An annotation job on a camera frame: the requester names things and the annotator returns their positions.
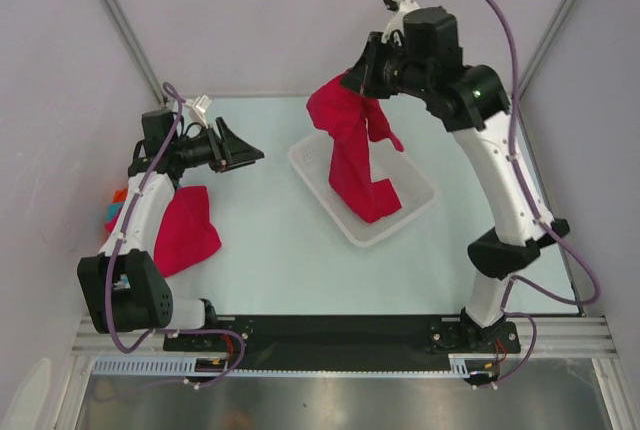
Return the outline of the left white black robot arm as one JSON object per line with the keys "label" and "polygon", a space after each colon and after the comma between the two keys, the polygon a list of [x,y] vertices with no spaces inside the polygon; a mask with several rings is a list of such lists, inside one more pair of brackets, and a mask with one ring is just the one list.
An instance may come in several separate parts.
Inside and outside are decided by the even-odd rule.
{"label": "left white black robot arm", "polygon": [[160,270],[161,230],[186,170],[205,165],[224,173],[264,154],[223,118],[194,136],[178,134],[181,120],[169,109],[142,115],[143,138],[128,168],[124,204],[106,242],[97,255],[80,260],[77,275],[97,332],[186,329],[187,339],[207,350],[219,342],[221,326],[208,300],[173,296]]}

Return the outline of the white perforated plastic basket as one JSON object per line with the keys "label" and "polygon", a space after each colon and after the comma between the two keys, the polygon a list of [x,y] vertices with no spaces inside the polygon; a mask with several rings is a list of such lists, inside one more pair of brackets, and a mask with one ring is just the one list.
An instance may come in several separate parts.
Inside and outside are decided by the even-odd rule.
{"label": "white perforated plastic basket", "polygon": [[297,176],[325,213],[356,247],[368,248],[391,237],[422,215],[435,201],[437,190],[409,156],[388,140],[369,144],[370,176],[385,190],[383,213],[370,222],[349,207],[329,183],[333,139],[314,132],[288,151]]}

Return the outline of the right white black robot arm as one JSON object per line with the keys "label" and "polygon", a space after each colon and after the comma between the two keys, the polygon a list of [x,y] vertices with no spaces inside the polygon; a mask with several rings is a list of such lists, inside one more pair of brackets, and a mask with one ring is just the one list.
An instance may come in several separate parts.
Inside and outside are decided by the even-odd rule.
{"label": "right white black robot arm", "polygon": [[340,80],[376,100],[406,94],[422,100],[462,148],[489,203],[494,226],[467,248],[477,270],[461,312],[461,338],[473,351],[497,339],[511,275],[540,257],[570,227],[534,193],[525,198],[513,170],[519,146],[509,140],[510,104],[498,74],[463,62],[456,18],[442,7],[393,4],[382,32],[369,34],[363,53]]}

